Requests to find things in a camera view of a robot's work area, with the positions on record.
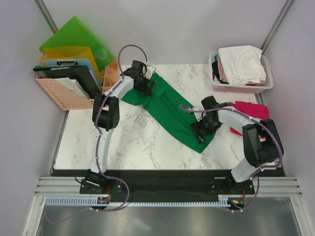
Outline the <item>green t shirt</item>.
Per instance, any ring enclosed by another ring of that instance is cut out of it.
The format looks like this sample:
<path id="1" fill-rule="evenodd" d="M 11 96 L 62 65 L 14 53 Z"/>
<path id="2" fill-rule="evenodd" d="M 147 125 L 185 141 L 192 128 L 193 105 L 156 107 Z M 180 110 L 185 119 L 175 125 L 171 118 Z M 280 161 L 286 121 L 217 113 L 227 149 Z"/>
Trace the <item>green t shirt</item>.
<path id="1" fill-rule="evenodd" d="M 142 106 L 149 114 L 177 141 L 190 149 L 202 153 L 214 138 L 214 134 L 205 137 L 199 143 L 190 125 L 197 121 L 194 115 L 180 109 L 180 105 L 192 107 L 171 85 L 160 75 L 154 73 L 149 83 L 156 81 L 150 96 L 145 96 L 132 89 L 122 98 L 122 101 Z"/>

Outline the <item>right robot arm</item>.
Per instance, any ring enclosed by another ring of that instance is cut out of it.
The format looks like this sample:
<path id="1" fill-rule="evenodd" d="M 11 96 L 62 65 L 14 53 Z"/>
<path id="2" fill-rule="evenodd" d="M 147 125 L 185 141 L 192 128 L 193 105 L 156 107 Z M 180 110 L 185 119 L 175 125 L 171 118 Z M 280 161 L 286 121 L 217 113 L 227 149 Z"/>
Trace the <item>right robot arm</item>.
<path id="1" fill-rule="evenodd" d="M 213 96 L 204 98 L 201 104 L 203 110 L 188 109 L 190 114 L 201 114 L 201 119 L 190 125 L 199 143 L 204 143 L 206 136 L 213 135 L 223 124 L 243 137 L 244 158 L 225 181 L 228 192 L 238 193 L 244 181 L 265 168 L 276 168 L 282 164 L 284 148 L 272 119 L 253 118 L 229 103 L 218 103 Z"/>

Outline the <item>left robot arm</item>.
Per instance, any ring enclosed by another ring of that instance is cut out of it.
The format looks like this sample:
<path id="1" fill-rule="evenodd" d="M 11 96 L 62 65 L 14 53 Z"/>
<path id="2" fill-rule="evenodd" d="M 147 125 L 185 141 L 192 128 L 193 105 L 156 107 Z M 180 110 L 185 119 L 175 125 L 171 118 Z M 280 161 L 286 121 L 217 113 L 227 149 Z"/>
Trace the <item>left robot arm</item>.
<path id="1" fill-rule="evenodd" d="M 91 183 L 91 188 L 96 193 L 104 193 L 108 188 L 108 181 L 102 174 L 108 169 L 110 140 L 120 121 L 120 101 L 131 90 L 150 96 L 157 83 L 155 80 L 150 81 L 155 71 L 154 66 L 134 60 L 131 67 L 120 74 L 111 89 L 94 97 L 92 121 L 99 135 L 95 156 L 85 180 Z"/>

